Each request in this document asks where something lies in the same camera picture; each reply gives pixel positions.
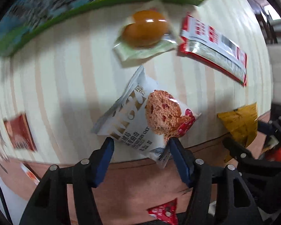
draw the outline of red and white package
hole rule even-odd
[[[31,181],[33,181],[36,185],[40,183],[40,180],[23,163],[21,163],[21,168],[26,173],[26,175],[31,179]]]
[[[178,225],[176,216],[177,198],[162,205],[148,209],[150,216],[171,225]]]
[[[22,113],[10,120],[4,120],[4,125],[14,149],[37,151],[26,113]]]
[[[179,52],[203,60],[246,86],[247,54],[236,43],[189,14],[183,20],[180,36],[184,43]]]

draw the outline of yellow snack bag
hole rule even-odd
[[[257,136],[257,104],[243,106],[231,112],[218,113],[217,117],[223,121],[226,129],[235,141],[248,147]],[[227,155],[225,163],[232,157]]]

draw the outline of oat cookie package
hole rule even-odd
[[[134,148],[163,168],[170,157],[167,140],[184,136],[198,117],[145,75],[140,66],[123,95],[98,119],[92,132]]]

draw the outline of white table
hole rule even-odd
[[[75,164],[100,148],[93,123],[121,96],[137,66],[123,68],[112,47],[126,17],[141,3],[90,11],[46,30],[12,58],[0,58],[0,129],[6,153],[18,159]],[[165,4],[179,31],[192,6]],[[247,87],[176,51],[144,64],[146,73],[185,102],[200,120],[182,138],[185,147],[226,132],[216,114],[257,102],[258,115],[271,105],[267,48],[247,0],[205,0],[193,15],[236,42],[247,54]],[[38,148],[12,149],[3,119],[26,112]],[[142,158],[117,143],[112,162]]]

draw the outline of metal screw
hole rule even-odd
[[[57,165],[52,165],[49,169],[50,171],[55,171],[57,169]]]
[[[231,171],[235,170],[235,166],[233,166],[232,164],[229,164],[227,168]]]
[[[196,162],[196,164],[199,164],[199,165],[204,164],[204,161],[202,159],[196,159],[195,162]]]
[[[88,159],[82,159],[81,162],[80,162],[82,165],[86,165],[86,164],[89,164],[90,161]]]

